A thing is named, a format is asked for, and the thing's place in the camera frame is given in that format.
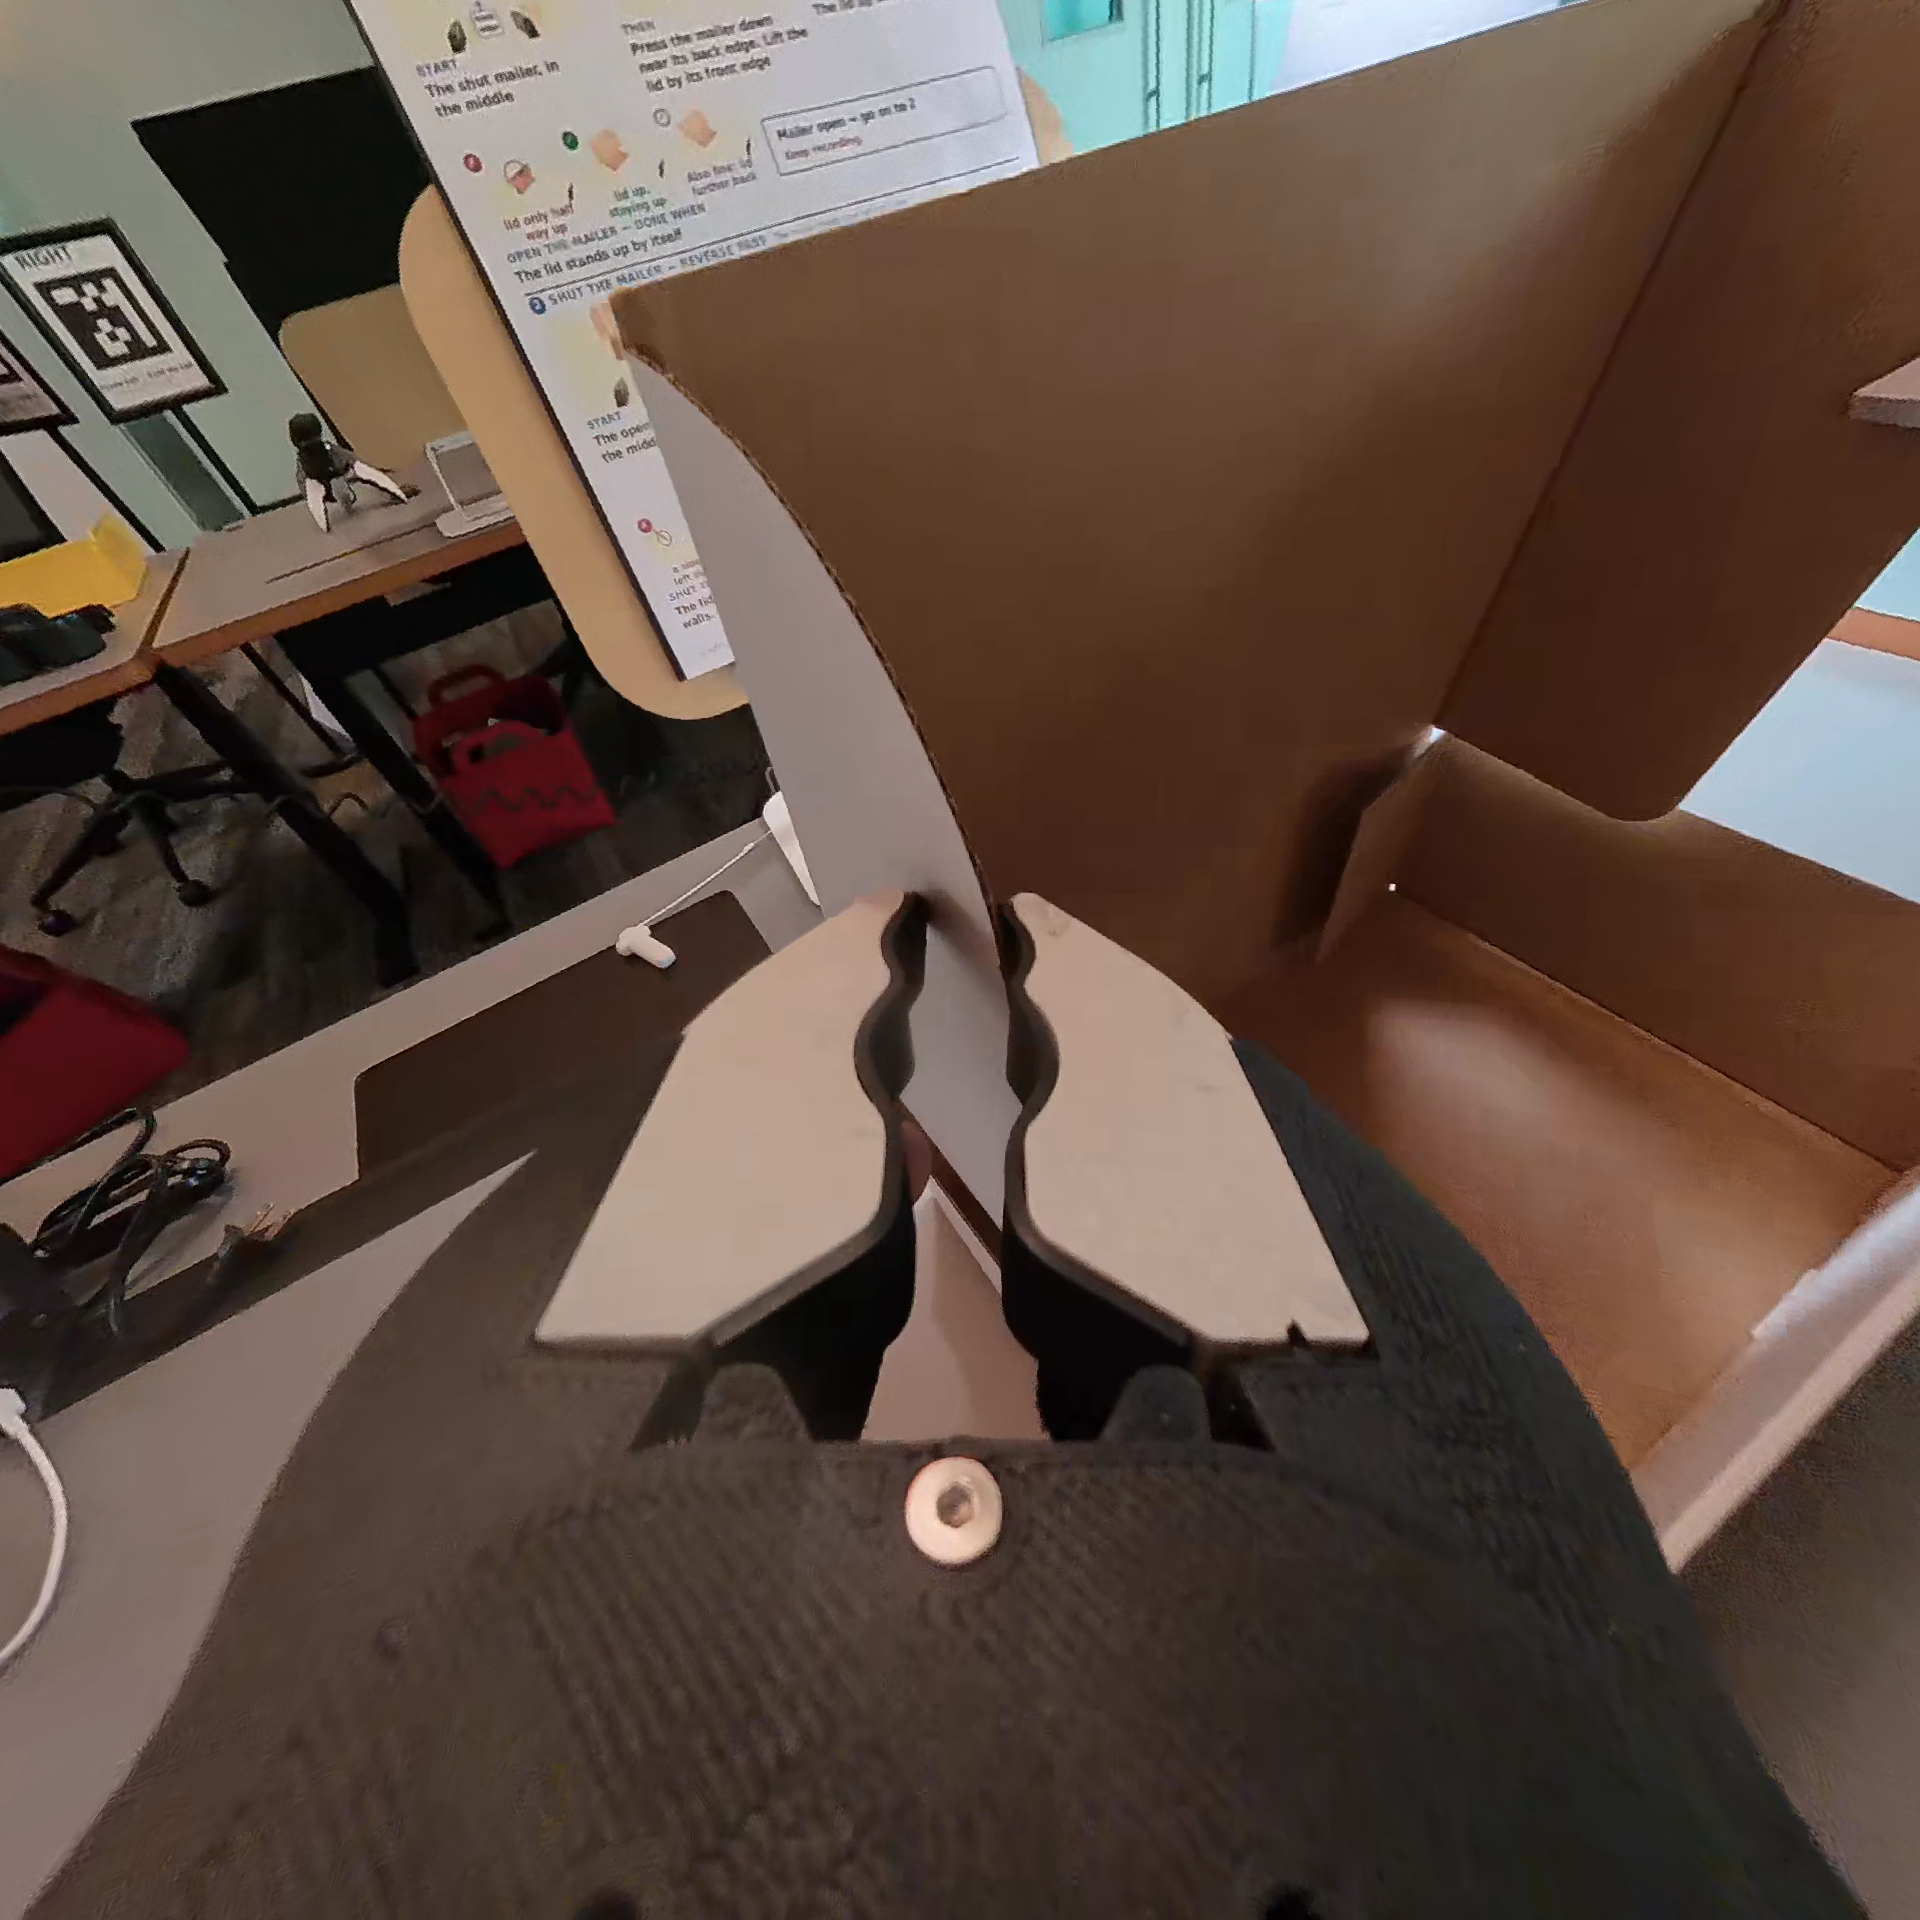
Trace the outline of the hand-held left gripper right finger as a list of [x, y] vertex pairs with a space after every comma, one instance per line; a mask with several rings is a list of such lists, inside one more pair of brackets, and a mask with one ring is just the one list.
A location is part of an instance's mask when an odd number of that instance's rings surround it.
[[1008, 999], [1002, 1312], [1044, 1433], [1100, 1437], [1140, 1373], [1243, 1432], [1239, 1373], [1373, 1335], [1222, 1021], [1038, 893], [998, 909]]

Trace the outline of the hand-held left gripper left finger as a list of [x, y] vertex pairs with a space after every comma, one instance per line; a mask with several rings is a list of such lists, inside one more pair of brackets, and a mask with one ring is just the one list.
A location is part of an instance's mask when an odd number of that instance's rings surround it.
[[917, 1295], [900, 1096], [928, 908], [852, 900], [686, 1026], [534, 1321], [546, 1353], [659, 1361], [647, 1437], [757, 1364], [810, 1437], [855, 1442]]

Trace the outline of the cardboard box with lid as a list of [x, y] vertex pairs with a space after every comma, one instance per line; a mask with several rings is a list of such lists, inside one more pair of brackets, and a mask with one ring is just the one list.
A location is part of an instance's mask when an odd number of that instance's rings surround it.
[[1687, 797], [1915, 533], [1915, 4], [1575, 4], [622, 296], [823, 905], [1038, 893], [1477, 1245], [1672, 1565], [1915, 1317], [1915, 900]]

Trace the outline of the black desk mat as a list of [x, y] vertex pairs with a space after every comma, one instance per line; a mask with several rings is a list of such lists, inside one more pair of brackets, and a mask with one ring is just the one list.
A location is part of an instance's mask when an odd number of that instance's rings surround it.
[[731, 893], [667, 921], [666, 970], [604, 948], [362, 1072], [355, 1154], [370, 1178], [477, 1120], [608, 1068], [663, 1056], [723, 991], [767, 959]]

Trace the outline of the red felt bag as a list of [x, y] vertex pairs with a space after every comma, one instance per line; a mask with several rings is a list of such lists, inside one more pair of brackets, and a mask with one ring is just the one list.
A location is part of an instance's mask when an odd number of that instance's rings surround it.
[[415, 755], [494, 866], [616, 826], [556, 683], [468, 663], [432, 679], [412, 722]]
[[189, 1058], [146, 1002], [2, 948], [2, 1179], [138, 1104]]

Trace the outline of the small white stand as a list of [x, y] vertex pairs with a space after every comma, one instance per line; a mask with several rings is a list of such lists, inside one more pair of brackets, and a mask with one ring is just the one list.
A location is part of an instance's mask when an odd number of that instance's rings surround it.
[[484, 451], [471, 432], [422, 443], [427, 468], [445, 496], [437, 529], [445, 540], [468, 537], [517, 520]]

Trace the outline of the grey-topped table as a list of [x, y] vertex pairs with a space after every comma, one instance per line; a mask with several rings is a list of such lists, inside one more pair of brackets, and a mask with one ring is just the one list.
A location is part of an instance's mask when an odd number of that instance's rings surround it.
[[466, 880], [477, 897], [479, 935], [494, 939], [507, 928], [496, 864], [352, 679], [538, 609], [550, 594], [514, 520], [443, 535], [427, 496], [352, 515], [335, 535], [325, 535], [304, 508], [285, 506], [204, 535], [182, 556], [146, 649], [150, 683], [368, 914], [382, 987], [418, 973], [403, 889], [325, 815], [314, 785], [222, 704], [200, 668], [276, 643], [363, 764]]

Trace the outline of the black office chair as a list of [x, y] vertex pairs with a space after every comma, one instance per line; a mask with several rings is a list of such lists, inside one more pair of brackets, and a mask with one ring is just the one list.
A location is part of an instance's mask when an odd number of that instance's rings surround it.
[[124, 765], [126, 732], [111, 717], [111, 704], [90, 704], [44, 717], [31, 727], [5, 735], [2, 741], [2, 810], [14, 812], [40, 801], [72, 801], [87, 807], [87, 826], [69, 843], [54, 866], [31, 892], [37, 928], [46, 938], [64, 938], [80, 919], [64, 908], [64, 889], [116, 855], [128, 831], [140, 831], [159, 866], [188, 908], [205, 908], [215, 887], [195, 880], [176, 851], [178, 804], [232, 801], [243, 787], [222, 759], [192, 761], [155, 775], [130, 777]]

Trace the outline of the idle hand-held gripper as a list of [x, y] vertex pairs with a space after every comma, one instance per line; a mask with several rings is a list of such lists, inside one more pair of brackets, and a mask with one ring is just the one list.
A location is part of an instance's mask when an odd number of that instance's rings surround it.
[[347, 443], [332, 440], [319, 417], [295, 415], [285, 427], [307, 512], [323, 535], [332, 531], [339, 512], [357, 509], [363, 490], [391, 500], [415, 496], [413, 487], [404, 487], [391, 474], [363, 463]]

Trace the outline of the wooden board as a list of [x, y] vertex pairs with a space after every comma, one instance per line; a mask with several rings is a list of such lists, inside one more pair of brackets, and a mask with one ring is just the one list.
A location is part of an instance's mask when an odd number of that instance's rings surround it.
[[279, 351], [372, 466], [412, 472], [429, 441], [466, 429], [395, 281], [298, 312], [279, 324]]

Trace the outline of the yellow bin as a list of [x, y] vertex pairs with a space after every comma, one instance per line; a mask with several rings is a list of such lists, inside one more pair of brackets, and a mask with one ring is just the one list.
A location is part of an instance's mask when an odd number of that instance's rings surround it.
[[146, 573], [149, 546], [116, 512], [106, 512], [84, 537], [2, 562], [2, 609], [34, 609], [46, 618], [122, 609], [140, 596]]

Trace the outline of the printed instruction sheet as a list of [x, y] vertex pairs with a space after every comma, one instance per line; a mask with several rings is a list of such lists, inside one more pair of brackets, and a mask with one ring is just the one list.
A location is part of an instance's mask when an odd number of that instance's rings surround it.
[[349, 3], [675, 681], [734, 653], [615, 296], [1040, 163], [995, 3]]

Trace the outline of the black and white tag sign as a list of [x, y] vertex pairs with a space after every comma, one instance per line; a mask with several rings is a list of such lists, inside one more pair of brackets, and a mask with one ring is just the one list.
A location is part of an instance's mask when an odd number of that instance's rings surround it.
[[2, 279], [110, 423], [228, 394], [114, 219], [5, 235]]
[[78, 423], [67, 402], [37, 376], [29, 360], [11, 346], [7, 335], [0, 344], [0, 381], [2, 440], [54, 432]]

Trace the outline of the black wall panel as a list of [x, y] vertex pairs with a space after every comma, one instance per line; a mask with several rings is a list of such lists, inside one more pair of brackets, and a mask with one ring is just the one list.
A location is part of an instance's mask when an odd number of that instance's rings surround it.
[[427, 172], [374, 68], [155, 112], [133, 133], [270, 337], [400, 281], [400, 232]]

